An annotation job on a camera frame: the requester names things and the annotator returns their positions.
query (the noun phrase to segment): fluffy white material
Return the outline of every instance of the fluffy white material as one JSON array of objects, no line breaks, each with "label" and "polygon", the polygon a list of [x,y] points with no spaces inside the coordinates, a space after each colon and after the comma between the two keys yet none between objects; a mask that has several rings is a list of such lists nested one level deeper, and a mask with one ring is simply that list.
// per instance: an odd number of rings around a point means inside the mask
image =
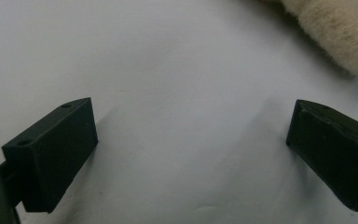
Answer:
[{"label": "fluffy white material", "polygon": [[282,0],[342,67],[358,76],[358,0]]}]

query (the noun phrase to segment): beige fur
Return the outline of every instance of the beige fur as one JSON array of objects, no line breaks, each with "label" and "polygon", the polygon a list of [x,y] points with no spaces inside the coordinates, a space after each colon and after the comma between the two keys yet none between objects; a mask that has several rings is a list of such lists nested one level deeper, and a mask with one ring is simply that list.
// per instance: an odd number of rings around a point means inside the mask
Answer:
[{"label": "beige fur", "polygon": [[282,0],[303,29],[358,76],[358,0]]}]

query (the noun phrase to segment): plush fabric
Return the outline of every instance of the plush fabric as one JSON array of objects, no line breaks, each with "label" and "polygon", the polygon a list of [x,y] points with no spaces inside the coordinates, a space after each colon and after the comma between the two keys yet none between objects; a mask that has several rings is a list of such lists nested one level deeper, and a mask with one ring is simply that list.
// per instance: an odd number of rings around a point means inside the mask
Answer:
[{"label": "plush fabric", "polygon": [[282,0],[306,33],[358,76],[358,0]]}]

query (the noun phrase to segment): white surface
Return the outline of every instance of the white surface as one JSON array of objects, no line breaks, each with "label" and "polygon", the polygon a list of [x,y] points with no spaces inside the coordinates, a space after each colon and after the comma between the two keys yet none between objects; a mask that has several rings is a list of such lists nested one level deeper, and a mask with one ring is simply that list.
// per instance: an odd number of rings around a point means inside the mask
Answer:
[{"label": "white surface", "polygon": [[358,79],[289,21],[251,0],[0,1],[0,146],[86,96],[100,138],[22,223],[358,223],[284,143],[297,98],[358,119]]}]

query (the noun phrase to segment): screw hole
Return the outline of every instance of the screw hole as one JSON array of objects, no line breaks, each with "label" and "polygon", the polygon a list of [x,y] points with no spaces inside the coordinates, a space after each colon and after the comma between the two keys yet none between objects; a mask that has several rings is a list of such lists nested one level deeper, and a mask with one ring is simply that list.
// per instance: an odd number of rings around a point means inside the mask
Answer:
[{"label": "screw hole", "polygon": [[25,145],[28,145],[30,144],[32,141],[27,139],[27,140],[22,140],[20,141],[19,143],[17,143],[17,146],[25,146]]}]

